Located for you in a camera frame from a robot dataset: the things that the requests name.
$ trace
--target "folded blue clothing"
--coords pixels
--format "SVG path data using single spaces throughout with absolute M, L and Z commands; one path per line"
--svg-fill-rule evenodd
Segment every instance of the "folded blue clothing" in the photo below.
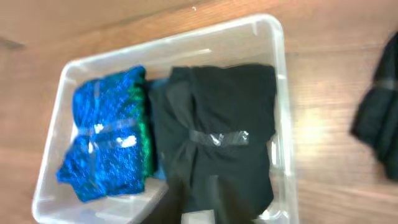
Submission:
M 57 172 L 82 202 L 137 194 L 152 174 L 144 112 L 144 67 L 138 66 L 77 88 L 72 103 L 79 130 Z

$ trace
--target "black fabric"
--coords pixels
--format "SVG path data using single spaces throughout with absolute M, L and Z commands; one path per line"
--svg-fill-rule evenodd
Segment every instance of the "black fabric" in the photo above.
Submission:
M 167 177 L 190 187 L 185 212 L 212 209 L 208 179 L 218 175 L 236 189 L 256 218 L 272 202 L 266 142 L 275 133 L 275 71 L 271 66 L 174 68 L 150 98 L 157 152 Z M 189 130 L 207 134 L 247 131 L 246 146 L 206 146 Z
M 158 200 L 159 198 L 159 201 L 151 201 L 150 207 L 141 212 L 138 220 L 141 219 L 142 221 L 131 221 L 129 224 L 181 224 L 183 207 L 187 197 L 188 189 L 182 179 L 177 176 L 171 177 L 169 188 L 164 195 L 159 195 L 154 199 Z
M 351 133 L 374 149 L 387 177 L 398 180 L 398 33 L 385 47 L 373 83 Z
M 209 177 L 210 197 L 217 224 L 253 224 L 247 208 L 238 199 L 233 186 L 218 176 Z M 138 222 L 129 224 L 181 224 L 183 205 L 187 200 L 187 186 L 178 177 L 169 179 L 169 188 L 154 205 L 150 203 L 141 214 Z

